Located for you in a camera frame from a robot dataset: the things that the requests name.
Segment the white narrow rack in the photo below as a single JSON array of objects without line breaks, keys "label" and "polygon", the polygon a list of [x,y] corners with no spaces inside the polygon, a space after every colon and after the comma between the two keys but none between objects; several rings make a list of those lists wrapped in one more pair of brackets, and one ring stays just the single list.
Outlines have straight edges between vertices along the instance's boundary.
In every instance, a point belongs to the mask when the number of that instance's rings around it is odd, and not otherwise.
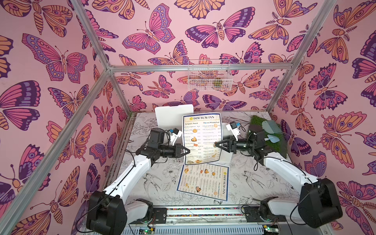
[{"label": "white narrow rack", "polygon": [[[229,125],[228,122],[222,124],[223,140],[227,140],[231,137],[233,137],[233,138],[235,137],[233,132],[231,130],[227,129],[227,125]],[[228,166],[231,162],[232,156],[233,156],[233,153],[229,153],[229,152],[226,152],[225,150],[222,150],[221,155],[220,155],[219,164]]]}]

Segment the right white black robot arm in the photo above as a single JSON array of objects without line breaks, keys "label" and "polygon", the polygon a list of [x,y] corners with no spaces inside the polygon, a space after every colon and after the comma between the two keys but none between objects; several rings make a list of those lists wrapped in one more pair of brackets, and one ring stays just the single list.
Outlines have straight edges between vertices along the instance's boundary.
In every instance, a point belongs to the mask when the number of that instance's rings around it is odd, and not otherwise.
[{"label": "right white black robot arm", "polygon": [[264,132],[250,132],[246,139],[232,135],[214,144],[229,153],[248,152],[256,164],[271,169],[300,192],[297,199],[272,196],[261,200],[258,209],[261,219],[284,216],[297,225],[319,228],[341,218],[343,210],[334,183],[295,166],[267,146],[265,140]]}]

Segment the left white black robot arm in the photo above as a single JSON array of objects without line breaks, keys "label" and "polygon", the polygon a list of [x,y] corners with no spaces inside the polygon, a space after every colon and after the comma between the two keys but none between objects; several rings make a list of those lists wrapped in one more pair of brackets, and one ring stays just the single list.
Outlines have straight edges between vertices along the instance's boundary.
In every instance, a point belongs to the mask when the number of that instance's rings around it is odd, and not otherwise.
[{"label": "left white black robot arm", "polygon": [[137,199],[127,204],[133,188],[160,158],[182,158],[190,150],[176,141],[183,132],[177,128],[153,128],[146,141],[132,155],[132,163],[117,179],[102,191],[89,198],[86,213],[87,232],[101,235],[120,235],[133,222],[151,224],[154,220],[153,203]]}]

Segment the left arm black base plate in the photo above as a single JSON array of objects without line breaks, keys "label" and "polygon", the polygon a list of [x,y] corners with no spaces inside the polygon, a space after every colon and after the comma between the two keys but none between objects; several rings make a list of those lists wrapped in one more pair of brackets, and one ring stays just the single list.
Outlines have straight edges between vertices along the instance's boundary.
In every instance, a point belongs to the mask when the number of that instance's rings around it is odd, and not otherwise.
[{"label": "left arm black base plate", "polygon": [[167,208],[153,208],[147,211],[144,218],[139,219],[140,224],[166,224]]}]

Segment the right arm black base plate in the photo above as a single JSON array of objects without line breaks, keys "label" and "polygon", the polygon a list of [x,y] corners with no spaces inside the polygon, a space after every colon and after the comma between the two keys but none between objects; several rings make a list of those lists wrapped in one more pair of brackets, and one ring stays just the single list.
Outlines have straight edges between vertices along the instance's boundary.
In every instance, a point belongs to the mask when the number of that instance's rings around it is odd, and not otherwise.
[{"label": "right arm black base plate", "polygon": [[247,222],[273,223],[287,221],[283,215],[273,215],[264,205],[243,205],[241,212]]}]

